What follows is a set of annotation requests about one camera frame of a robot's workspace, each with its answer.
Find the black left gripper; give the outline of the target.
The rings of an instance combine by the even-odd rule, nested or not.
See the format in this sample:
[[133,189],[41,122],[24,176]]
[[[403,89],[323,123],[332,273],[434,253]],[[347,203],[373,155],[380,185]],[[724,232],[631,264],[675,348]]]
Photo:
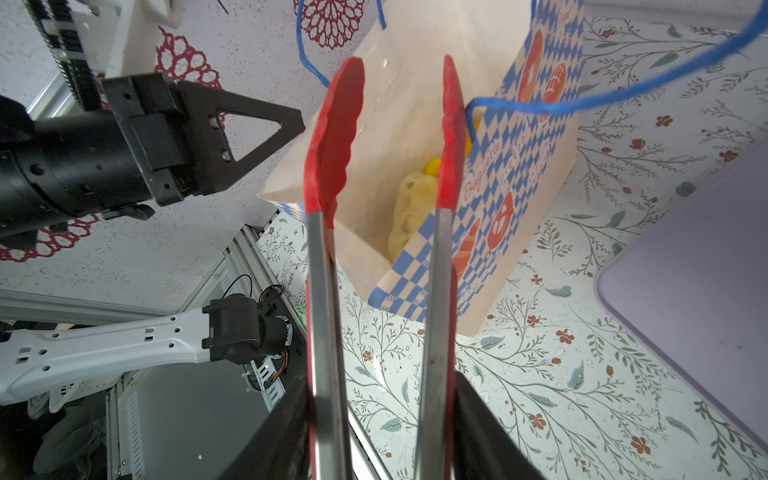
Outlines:
[[298,109],[158,73],[104,90],[108,110],[43,120],[2,98],[2,246],[31,249],[40,230],[89,214],[147,220],[150,200],[223,192],[305,130]]

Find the yellow corn bread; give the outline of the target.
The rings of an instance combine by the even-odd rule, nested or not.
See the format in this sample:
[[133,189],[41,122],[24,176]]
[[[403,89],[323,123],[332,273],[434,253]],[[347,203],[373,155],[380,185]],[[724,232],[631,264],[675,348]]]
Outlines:
[[454,160],[457,157],[456,147],[459,145],[459,141],[463,143],[463,160],[466,161],[469,158],[471,150],[473,148],[473,141],[468,130],[469,127],[477,129],[479,127],[480,120],[473,117],[468,124],[464,124],[463,129],[457,129],[457,121],[443,122],[443,134],[446,146],[443,148],[442,155],[431,159],[426,165],[423,171],[423,179],[431,184],[436,185],[441,178],[443,166],[448,165],[451,167],[454,164]]

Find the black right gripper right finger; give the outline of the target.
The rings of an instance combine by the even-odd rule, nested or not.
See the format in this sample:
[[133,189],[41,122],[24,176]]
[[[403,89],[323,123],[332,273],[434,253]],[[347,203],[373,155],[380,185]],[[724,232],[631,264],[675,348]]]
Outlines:
[[467,378],[461,372],[455,375],[455,478],[542,480]]

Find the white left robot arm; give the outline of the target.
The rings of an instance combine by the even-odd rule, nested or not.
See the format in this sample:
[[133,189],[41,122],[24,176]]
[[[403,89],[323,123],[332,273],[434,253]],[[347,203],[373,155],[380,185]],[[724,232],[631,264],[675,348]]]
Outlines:
[[[81,111],[33,119],[1,101],[1,243],[34,247],[41,229],[89,214],[149,219],[156,206],[227,190],[298,137],[297,109],[160,73],[97,81],[65,1],[28,12]],[[244,365],[290,349],[290,320],[243,294],[150,320],[1,340],[1,401],[177,363]]]

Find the checkered paper bakery bag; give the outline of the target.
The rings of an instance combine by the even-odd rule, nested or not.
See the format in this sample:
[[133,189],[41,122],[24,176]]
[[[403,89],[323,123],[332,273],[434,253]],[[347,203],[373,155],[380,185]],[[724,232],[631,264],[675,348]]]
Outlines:
[[576,161],[580,112],[650,93],[744,48],[739,34],[654,78],[594,94],[581,81],[580,1],[394,1],[328,81],[261,196],[321,214],[355,293],[477,332]]

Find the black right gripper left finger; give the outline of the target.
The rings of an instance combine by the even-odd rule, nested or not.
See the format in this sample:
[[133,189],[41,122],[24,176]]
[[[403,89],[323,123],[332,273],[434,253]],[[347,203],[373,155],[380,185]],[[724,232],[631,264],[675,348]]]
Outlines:
[[221,480],[308,479],[309,382],[300,374]]

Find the red kitchen tongs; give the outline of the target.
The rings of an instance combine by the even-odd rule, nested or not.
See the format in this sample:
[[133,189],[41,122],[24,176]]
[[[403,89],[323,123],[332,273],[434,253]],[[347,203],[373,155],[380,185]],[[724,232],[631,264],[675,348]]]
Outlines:
[[[352,57],[333,79],[320,109],[304,167],[309,271],[307,279],[311,473],[316,479],[352,476],[348,402],[344,384],[337,289],[334,216],[362,111],[363,61]],[[466,124],[458,73],[443,65],[443,122]],[[428,284],[420,413],[415,452],[418,479],[448,479],[454,453],[457,275],[453,221],[464,168],[463,141],[454,164],[444,165],[436,200],[436,228]]]

